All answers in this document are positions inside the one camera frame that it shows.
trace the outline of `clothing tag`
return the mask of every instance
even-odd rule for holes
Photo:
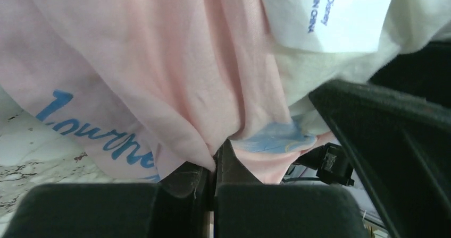
[[[376,52],[391,0],[262,0],[278,43],[315,52]]]

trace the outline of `black plastic part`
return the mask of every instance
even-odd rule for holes
[[[158,184],[41,185],[3,238],[208,237],[207,176],[184,163]]]
[[[263,185],[229,141],[218,151],[215,238],[368,235],[354,198],[336,186]]]
[[[450,78],[451,44],[434,42],[419,52],[397,56],[370,82],[451,108]]]
[[[423,69],[439,75],[444,67]],[[450,84],[441,86],[449,99]],[[435,99],[442,104],[445,98]],[[345,148],[393,237],[451,236],[449,109],[388,88],[342,81],[322,85],[310,100]]]
[[[300,156],[294,165],[304,165],[316,172],[317,177],[326,184],[354,185],[351,179],[353,167],[341,146],[327,143]]]
[[[342,147],[328,143],[323,148],[325,149],[325,154],[321,167],[316,172],[317,177],[326,184],[354,185],[354,180],[351,179],[354,169]]]
[[[3,238],[149,237],[156,197],[151,184],[41,185],[23,198]]]

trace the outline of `blue lettering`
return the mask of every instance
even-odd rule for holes
[[[41,122],[44,121],[46,118],[48,118],[50,114],[64,107],[73,98],[73,94],[60,90],[53,91],[53,96],[56,99],[53,102],[51,102],[47,107],[45,107],[40,113],[38,113],[38,115],[36,115],[36,118]]]
[[[310,13],[310,25],[308,26],[308,32],[314,32],[316,24],[316,16],[318,15],[317,10],[312,10]]]
[[[320,0],[313,0],[313,6],[312,6],[312,8],[319,8],[320,7]]]
[[[112,150],[112,149],[115,149],[115,148],[119,147],[119,146],[123,143],[123,141],[121,141],[121,142],[119,142],[117,145],[115,145],[115,146],[109,148],[109,146],[110,146],[113,142],[115,142],[115,141],[117,141],[117,140],[119,140],[119,139],[121,139],[122,137],[124,137],[124,136],[127,135],[127,133],[118,133],[118,132],[116,131],[116,129],[112,130],[112,131],[109,132],[109,133],[111,133],[111,135],[116,136],[116,138],[111,139],[109,142],[107,142],[107,143],[103,146],[102,149],[105,150],[105,151]]]
[[[112,132],[108,132],[108,133],[105,133],[105,134],[101,134],[101,135],[95,136],[95,134],[100,131],[100,128],[98,128],[98,127],[93,128],[93,129],[85,132],[85,129],[90,127],[90,126],[91,126],[91,124],[89,124],[89,123],[84,124],[80,128],[80,130],[75,132],[73,135],[78,136],[78,137],[83,137],[85,135],[88,135],[88,138],[90,138],[92,140],[97,140],[97,139],[101,139],[101,138],[104,138],[104,137],[108,137],[108,136],[110,136],[112,134]]]
[[[132,165],[132,164],[136,163],[137,161],[139,161],[140,159],[141,159],[141,161],[139,162],[139,164],[144,168],[152,168],[155,166],[154,155],[152,154],[152,151],[150,151],[147,154],[142,155],[142,156],[135,156],[135,153],[132,152],[127,156],[127,163]]]
[[[61,132],[60,133],[61,135],[66,135],[68,133],[72,133],[73,131],[77,130],[78,127],[80,126],[80,121],[76,120],[75,118],[71,118],[70,120],[66,120],[66,121],[63,121],[61,123],[56,124],[53,127],[53,130],[58,132],[59,129],[61,129],[61,128],[67,126],[67,125],[72,125],[72,127],[69,130],[65,131],[65,132]]]
[[[138,151],[138,149],[141,147],[139,145],[139,143],[133,141],[133,139],[135,138],[135,134],[132,133],[131,135],[129,135],[124,141],[125,143],[123,143],[121,145],[121,147],[115,151],[113,151],[113,153],[111,153],[111,158],[113,158],[114,160],[116,160],[122,153],[124,153],[124,151],[126,151],[128,148],[135,146],[135,148],[132,150],[132,152],[130,153],[130,155],[135,155],[136,151]]]
[[[55,97],[55,100],[53,102],[51,102],[47,107],[45,107],[38,115],[36,115],[36,118],[38,120],[40,120],[41,122],[43,122],[45,119],[47,119],[51,114],[55,113],[57,110],[61,109],[62,107],[64,107],[66,104],[68,104],[72,99],[73,99],[73,94],[68,93],[68,92],[64,92],[64,91],[60,91],[60,90],[55,90],[53,92],[53,96]],[[53,125],[55,122],[48,122],[46,123],[46,125]],[[64,132],[60,132],[60,134],[62,135],[67,135],[70,134],[72,132],[75,132],[74,135],[78,136],[78,137],[83,137],[86,136],[91,139],[91,140],[97,140],[97,139],[101,139],[101,138],[105,138],[108,136],[114,136],[113,139],[111,139],[110,141],[108,141],[104,146],[103,146],[103,150],[105,151],[109,151],[109,150],[113,150],[115,149],[112,153],[111,153],[111,158],[116,160],[119,156],[121,156],[126,150],[128,149],[132,149],[131,153],[127,156],[127,163],[129,165],[135,164],[136,162],[140,161],[140,165],[143,168],[152,168],[155,167],[154,164],[154,156],[152,154],[152,152],[148,152],[142,156],[136,156],[135,154],[138,152],[138,150],[141,148],[141,145],[134,141],[136,135],[130,134],[127,138],[125,138],[122,141],[119,141],[121,138],[125,137],[128,133],[124,132],[124,133],[119,133],[118,131],[115,130],[111,130],[110,132],[104,133],[104,134],[98,134],[101,133],[101,129],[98,127],[93,127],[90,130],[89,127],[91,126],[90,123],[86,123],[84,124],[79,130],[78,128],[80,127],[80,121],[75,119],[75,118],[71,118],[69,120],[60,122],[58,124],[56,124],[53,127],[53,130],[55,131],[59,131],[62,128],[71,125],[71,127],[64,131]],[[152,180],[152,181],[159,181],[160,177],[158,175],[153,175],[153,176],[149,176],[146,177],[144,179],[148,179],[148,180]]]
[[[330,9],[332,8],[334,1],[335,0],[327,0],[327,5],[325,6],[324,17],[321,20],[321,23],[323,23],[325,26],[327,26],[327,22],[329,21]]]
[[[320,7],[320,0],[313,0],[312,11],[310,12],[310,21],[308,25],[308,33],[315,31],[316,17],[318,15],[318,9]]]

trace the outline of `pink fabric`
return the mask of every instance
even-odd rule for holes
[[[54,100],[55,90],[70,92],[73,100],[44,122],[75,118],[105,131],[135,134],[139,159],[147,161],[141,166],[130,164],[139,155],[130,153],[133,148],[126,148],[128,156],[112,159],[108,139],[71,134],[73,123],[53,127],[83,143],[111,176],[155,175],[151,160],[142,155],[149,150],[160,177],[185,160],[214,170],[212,155],[226,138],[246,139],[267,124],[292,122],[260,0],[0,4],[2,87],[34,115]],[[299,153],[238,149],[237,155],[270,183],[281,179]],[[271,163],[277,168],[267,172]]]

